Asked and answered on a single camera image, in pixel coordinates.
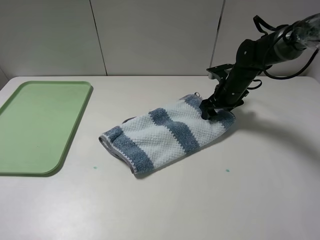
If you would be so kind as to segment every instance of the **towel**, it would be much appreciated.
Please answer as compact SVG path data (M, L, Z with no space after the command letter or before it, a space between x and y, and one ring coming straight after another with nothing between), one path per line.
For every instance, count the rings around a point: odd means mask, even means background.
M202 119L201 101L200 96L189 94L112 128L99 141L125 161L133 174L157 169L209 144L235 122L235 116L223 109L212 120Z

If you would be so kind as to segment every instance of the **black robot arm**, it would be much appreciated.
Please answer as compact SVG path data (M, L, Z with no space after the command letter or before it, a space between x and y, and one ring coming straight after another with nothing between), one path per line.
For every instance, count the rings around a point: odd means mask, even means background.
M273 64L296 59L302 54L307 47L306 41L302 41L302 37L313 34L314 46L318 46L320 25L317 24L320 24L320 14L310 16L292 25L278 27L268 25L258 16L255 16L253 20L259 32L264 33L264 36L256 41L246 39L238 48L235 64L224 64L207 69L209 77L218 79L219 84L216 86L213 95L201 102L200 109L202 118L205 120L217 114L215 109L232 110L242 105L244 103L242 99L249 94L248 90L261 86L262 82L255 80L255 78L262 72L274 79L295 77L310 65L318 53L318 49L316 49L306 66L297 74L288 77L270 75L267 69ZM268 34L260 25L273 31L273 33ZM250 88L249 85L252 81L260 82L260 84Z

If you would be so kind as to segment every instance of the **white table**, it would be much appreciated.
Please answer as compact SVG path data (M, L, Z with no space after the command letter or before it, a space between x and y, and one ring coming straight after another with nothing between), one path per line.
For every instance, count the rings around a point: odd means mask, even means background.
M318 240L320 84L260 79L216 144L140 178L105 150L100 134L186 94L207 98L216 80L12 79L0 106L30 80L88 81L94 89L60 172L0 177L0 239Z

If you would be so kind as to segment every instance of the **plastic tray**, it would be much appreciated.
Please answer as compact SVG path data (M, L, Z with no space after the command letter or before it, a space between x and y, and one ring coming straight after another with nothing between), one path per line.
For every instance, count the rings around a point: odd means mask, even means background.
M85 81L21 84L0 108L0 175L59 171L92 90Z

